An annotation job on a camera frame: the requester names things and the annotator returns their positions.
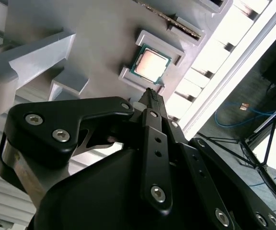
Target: black metal bracket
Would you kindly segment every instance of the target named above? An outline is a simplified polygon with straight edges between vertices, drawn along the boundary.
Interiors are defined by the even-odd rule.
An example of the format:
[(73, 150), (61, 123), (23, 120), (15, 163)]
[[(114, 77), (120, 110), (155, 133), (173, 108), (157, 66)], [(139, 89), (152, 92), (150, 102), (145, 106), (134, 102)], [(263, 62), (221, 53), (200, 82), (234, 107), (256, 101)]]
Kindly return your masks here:
[[(250, 147), (247, 143), (247, 140), (243, 139), (243, 140), (238, 140), (235, 143), (232, 143), (232, 144), (239, 144), (240, 145), (243, 154), (247, 157), (247, 159), (245, 159), (244, 157), (238, 155), (234, 151), (226, 148), (225, 146), (220, 145), (218, 143), (218, 141), (214, 140), (214, 138), (206, 137), (205, 135), (203, 135), (201, 133), (198, 133), (198, 135), (201, 136), (202, 138), (210, 141), (211, 143), (215, 144), (216, 146), (220, 147), (221, 149), (225, 150), (226, 152), (230, 153), (231, 155), (235, 156), (236, 158), (238, 158), (238, 159), (248, 163), (252, 167), (254, 167), (258, 171), (261, 178), (263, 179), (265, 184), (268, 186), (268, 188), (270, 189), (270, 191), (272, 192), (274, 197), (276, 198), (276, 183), (272, 179), (272, 177), (269, 175), (269, 173), (267, 172), (267, 167), (268, 167), (267, 166), (267, 161), (268, 161), (269, 152), (270, 152), (270, 148), (271, 148), (271, 144), (272, 144), (272, 141), (273, 141), (273, 136), (274, 136), (275, 128), (276, 128), (276, 116), (274, 116), (274, 118), (272, 119), (271, 124), (272, 124), (272, 127), (271, 127), (269, 141), (268, 141), (268, 144), (267, 144), (267, 149), (266, 149), (266, 153), (265, 153), (265, 157), (264, 157), (263, 162), (259, 162), (258, 158), (255, 156), (255, 154), (250, 149)], [(250, 136), (248, 138), (248, 141), (251, 141), (252, 139), (256, 138), (259, 134), (261, 134), (262, 131), (263, 130), (260, 130), (257, 134)]]
[[(254, 213), (265, 215), (267, 205), (230, 176), (203, 140), (186, 140), (168, 118), (163, 97), (147, 89), (139, 102), (141, 110), (111, 97), (9, 111), (0, 175), (33, 198), (37, 213), (29, 229), (84, 229), (79, 223), (86, 218), (90, 229), (263, 229)], [(26, 120), (30, 115), (38, 117), (32, 121), (37, 125)], [(65, 141), (54, 137), (58, 129), (67, 132)], [(116, 141), (122, 150), (66, 174), (73, 154)]]

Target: silver screw head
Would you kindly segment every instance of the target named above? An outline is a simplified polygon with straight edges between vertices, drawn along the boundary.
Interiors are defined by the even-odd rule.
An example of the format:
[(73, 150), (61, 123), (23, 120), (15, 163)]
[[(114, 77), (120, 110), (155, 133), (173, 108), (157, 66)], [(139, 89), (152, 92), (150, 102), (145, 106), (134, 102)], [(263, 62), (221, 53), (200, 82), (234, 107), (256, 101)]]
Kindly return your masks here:
[(172, 121), (171, 124), (172, 124), (175, 128), (178, 127), (178, 124), (177, 124), (175, 121)]
[(271, 220), (272, 223), (276, 226), (276, 218), (272, 216), (270, 213), (268, 214), (269, 219)]
[(153, 186), (151, 188), (151, 194), (154, 197), (154, 199), (159, 203), (163, 203), (166, 200), (165, 192), (158, 186)]
[(267, 222), (259, 213), (256, 214), (256, 218), (264, 227), (267, 227)]
[(198, 143), (199, 143), (199, 145), (200, 145), (200, 146), (202, 146), (203, 148), (205, 147), (205, 145), (204, 145), (203, 141), (201, 141), (201, 140), (197, 140), (197, 142), (198, 142)]
[(59, 142), (67, 142), (70, 139), (70, 134), (63, 129), (56, 129), (52, 136)]
[(151, 111), (150, 114), (151, 114), (153, 117), (158, 117), (158, 115), (157, 115), (155, 112), (153, 112), (153, 111)]
[(25, 121), (33, 126), (38, 126), (43, 123), (43, 119), (41, 116), (37, 114), (29, 114), (25, 117)]
[(128, 104), (122, 103), (121, 105), (122, 105), (122, 107), (123, 107), (123, 108), (125, 108), (125, 109), (129, 109)]
[(228, 227), (230, 225), (230, 220), (227, 217), (227, 215), (225, 215), (224, 212), (222, 212), (219, 208), (216, 208), (215, 211), (216, 217), (219, 220), (219, 222), (224, 226), (224, 227)]

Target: white frame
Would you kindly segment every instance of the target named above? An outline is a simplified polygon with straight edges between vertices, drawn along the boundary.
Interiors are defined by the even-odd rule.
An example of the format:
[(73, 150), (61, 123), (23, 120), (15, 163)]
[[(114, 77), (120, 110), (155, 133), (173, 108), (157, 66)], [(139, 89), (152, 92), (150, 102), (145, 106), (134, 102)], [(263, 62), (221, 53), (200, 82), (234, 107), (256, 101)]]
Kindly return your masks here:
[(276, 0), (269, 3), (179, 122), (187, 139), (218, 109), (276, 40)]

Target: blue cable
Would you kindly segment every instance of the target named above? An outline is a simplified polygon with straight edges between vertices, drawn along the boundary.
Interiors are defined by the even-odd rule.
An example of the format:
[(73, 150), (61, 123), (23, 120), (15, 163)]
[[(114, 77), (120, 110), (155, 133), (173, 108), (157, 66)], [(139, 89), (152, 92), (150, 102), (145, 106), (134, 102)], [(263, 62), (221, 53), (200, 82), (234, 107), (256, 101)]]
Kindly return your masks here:
[[(237, 105), (237, 106), (240, 106), (241, 103), (226, 103), (226, 104), (224, 105), (224, 107), (230, 106), (230, 105)], [(233, 124), (233, 125), (224, 125), (224, 124), (221, 124), (221, 123), (218, 121), (218, 118), (217, 118), (217, 112), (218, 112), (218, 110), (216, 110), (216, 111), (215, 111), (215, 115), (214, 115), (214, 117), (215, 117), (215, 122), (216, 122), (216, 124), (217, 124), (218, 126), (220, 126), (220, 127), (223, 127), (223, 128), (233, 128), (233, 127), (238, 127), (238, 126), (245, 125), (246, 123), (249, 123), (249, 122), (251, 122), (251, 121), (253, 121), (253, 120), (257, 119), (257, 118), (263, 117), (263, 116), (272, 116), (272, 115), (276, 115), (275, 111), (270, 111), (270, 112), (263, 113), (263, 112), (260, 112), (260, 111), (258, 111), (258, 110), (253, 109), (253, 108), (250, 108), (250, 107), (248, 108), (248, 110), (250, 110), (250, 111), (252, 111), (252, 112), (254, 112), (254, 113), (257, 113), (257, 114), (259, 114), (259, 115), (258, 115), (258, 116), (255, 116), (255, 117), (252, 117), (252, 118), (250, 118), (250, 119), (248, 119), (248, 120), (245, 120), (245, 121), (243, 121), (243, 122), (240, 122), (240, 123), (236, 123), (236, 124)]]

